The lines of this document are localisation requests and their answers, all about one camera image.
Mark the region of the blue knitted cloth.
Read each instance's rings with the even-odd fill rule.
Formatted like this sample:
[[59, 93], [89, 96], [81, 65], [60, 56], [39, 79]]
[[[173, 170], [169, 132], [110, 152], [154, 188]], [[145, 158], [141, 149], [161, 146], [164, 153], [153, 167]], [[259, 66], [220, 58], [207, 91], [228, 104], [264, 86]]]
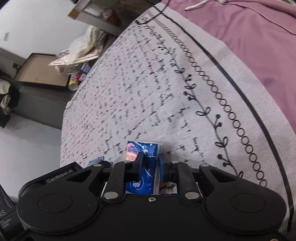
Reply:
[[100, 162], [104, 161], [104, 159], [105, 159], [104, 156], [101, 156], [101, 157], [98, 157], [92, 161], [89, 161], [87, 164], [87, 167], [95, 165], [95, 164], [99, 164]]

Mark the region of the black framed board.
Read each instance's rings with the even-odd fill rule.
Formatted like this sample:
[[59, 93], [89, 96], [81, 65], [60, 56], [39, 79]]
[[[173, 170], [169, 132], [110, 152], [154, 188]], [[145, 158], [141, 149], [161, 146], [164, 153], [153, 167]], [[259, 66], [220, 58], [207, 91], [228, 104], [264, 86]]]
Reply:
[[44, 85], [53, 88], [66, 88], [68, 74], [58, 73], [50, 63], [56, 60], [52, 54], [32, 53], [14, 77], [14, 81], [24, 85]]

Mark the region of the pink bed sheet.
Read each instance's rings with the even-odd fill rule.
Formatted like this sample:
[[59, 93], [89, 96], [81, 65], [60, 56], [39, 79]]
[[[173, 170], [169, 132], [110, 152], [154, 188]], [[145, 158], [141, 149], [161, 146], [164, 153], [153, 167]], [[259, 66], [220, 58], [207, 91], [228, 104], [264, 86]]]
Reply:
[[284, 1], [163, 1], [224, 42], [295, 128], [295, 6]]

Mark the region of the white patterned bed blanket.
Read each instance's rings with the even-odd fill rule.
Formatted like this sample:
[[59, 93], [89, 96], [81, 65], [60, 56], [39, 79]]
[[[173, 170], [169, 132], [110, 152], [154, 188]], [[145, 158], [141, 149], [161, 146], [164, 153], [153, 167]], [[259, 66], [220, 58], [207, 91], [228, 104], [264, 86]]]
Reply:
[[281, 228], [295, 229], [295, 128], [224, 42], [168, 4], [133, 21], [67, 103], [60, 164], [122, 161], [128, 141], [276, 191], [287, 205]]

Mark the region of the blue tissue pack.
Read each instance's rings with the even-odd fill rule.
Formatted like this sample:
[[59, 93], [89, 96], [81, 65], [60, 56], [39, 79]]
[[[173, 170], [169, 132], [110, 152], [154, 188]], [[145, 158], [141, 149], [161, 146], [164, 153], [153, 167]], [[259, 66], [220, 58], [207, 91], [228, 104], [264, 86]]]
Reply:
[[128, 141], [126, 161], [135, 161], [139, 153], [144, 154], [142, 177], [139, 181], [126, 184], [126, 191], [131, 194], [146, 195], [159, 192], [159, 156], [162, 145], [159, 143]]

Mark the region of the black white hanging jacket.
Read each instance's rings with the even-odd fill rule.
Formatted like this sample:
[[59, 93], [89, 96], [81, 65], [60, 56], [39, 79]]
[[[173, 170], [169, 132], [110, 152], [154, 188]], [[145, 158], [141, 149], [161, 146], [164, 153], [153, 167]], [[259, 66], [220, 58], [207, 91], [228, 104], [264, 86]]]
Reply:
[[0, 126], [5, 128], [11, 119], [10, 112], [17, 107], [20, 100], [20, 93], [10, 82], [1, 79], [0, 85], [1, 109], [0, 109]]

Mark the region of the white desk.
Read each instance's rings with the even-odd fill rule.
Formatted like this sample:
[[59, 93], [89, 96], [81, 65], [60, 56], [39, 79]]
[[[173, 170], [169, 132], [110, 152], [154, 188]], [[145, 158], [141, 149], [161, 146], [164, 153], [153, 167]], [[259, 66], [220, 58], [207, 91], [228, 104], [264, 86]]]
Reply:
[[95, 6], [94, 1], [82, 0], [74, 5], [68, 16], [73, 20], [97, 27], [111, 35], [119, 36], [123, 32], [123, 27], [118, 27], [107, 21], [100, 11], [101, 9]]

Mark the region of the paper cup on floor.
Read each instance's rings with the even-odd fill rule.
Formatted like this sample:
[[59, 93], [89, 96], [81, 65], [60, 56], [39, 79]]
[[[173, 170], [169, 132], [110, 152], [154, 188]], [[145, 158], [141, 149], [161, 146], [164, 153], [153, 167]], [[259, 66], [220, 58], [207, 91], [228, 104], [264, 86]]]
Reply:
[[70, 91], [76, 91], [79, 86], [79, 80], [77, 78], [71, 77], [68, 84], [68, 89]]

